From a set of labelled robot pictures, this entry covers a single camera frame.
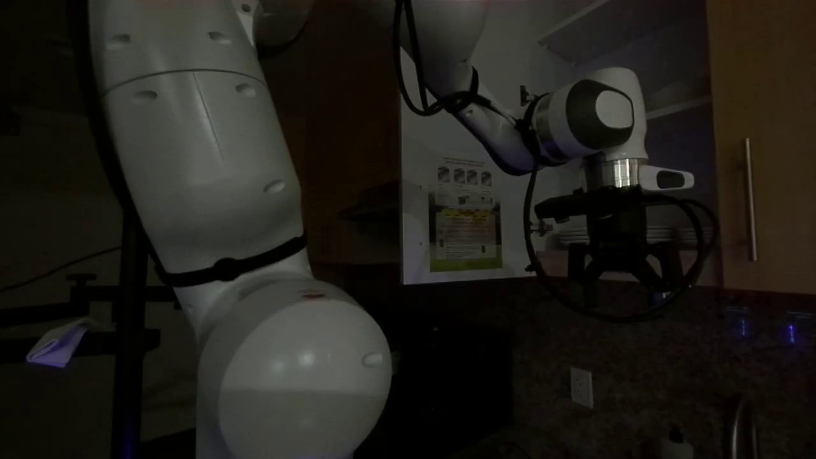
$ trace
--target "robotic arm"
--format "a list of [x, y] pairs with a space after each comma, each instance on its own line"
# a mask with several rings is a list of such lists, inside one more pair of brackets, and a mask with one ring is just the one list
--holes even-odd
[[[608, 69], [518, 115], [479, 92], [488, 0], [358, 0], [396, 27], [421, 85], [509, 175], [603, 159], [639, 185], [642, 98]], [[255, 45], [298, 37], [311, 0], [90, 0], [98, 98], [164, 278], [199, 343], [199, 459], [350, 459], [390, 389], [379, 324], [311, 277], [298, 180]]]

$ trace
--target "backsplash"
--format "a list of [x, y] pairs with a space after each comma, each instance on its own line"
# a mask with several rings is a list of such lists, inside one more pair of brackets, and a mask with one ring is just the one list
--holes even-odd
[[[806, 302], [723, 306], [696, 292], [656, 323], [599, 324], [562, 310], [534, 280], [403, 288], [384, 272], [359, 272], [345, 284], [368, 306], [436, 311], [514, 335], [516, 421], [459, 459], [653, 459], [671, 427], [696, 459], [719, 459], [737, 396], [756, 412], [761, 456], [816, 454], [816, 328]], [[593, 374], [594, 408], [572, 404], [572, 367]]]

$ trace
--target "shelf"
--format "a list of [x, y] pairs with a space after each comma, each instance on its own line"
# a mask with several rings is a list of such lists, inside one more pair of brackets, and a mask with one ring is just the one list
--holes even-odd
[[702, 9], [705, 0], [597, 0], [563, 18], [538, 45], [585, 64]]

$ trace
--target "black band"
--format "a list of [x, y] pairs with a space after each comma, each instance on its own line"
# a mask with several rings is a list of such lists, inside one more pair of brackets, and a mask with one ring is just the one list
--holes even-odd
[[166, 287], [181, 288], [181, 287], [201, 287], [201, 284], [214, 284], [214, 280], [234, 280], [243, 274], [274, 266], [283, 257], [292, 257], [306, 249], [306, 237], [294, 237], [268, 254], [254, 255], [254, 257], [223, 257], [213, 268], [204, 272], [190, 272], [190, 274], [166, 274], [159, 268], [159, 277]]

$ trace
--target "black pole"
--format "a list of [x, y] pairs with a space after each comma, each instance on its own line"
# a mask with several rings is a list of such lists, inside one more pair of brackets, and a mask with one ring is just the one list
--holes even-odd
[[143, 421], [149, 241], [134, 217], [122, 222], [118, 351], [112, 389], [112, 459], [138, 459]]

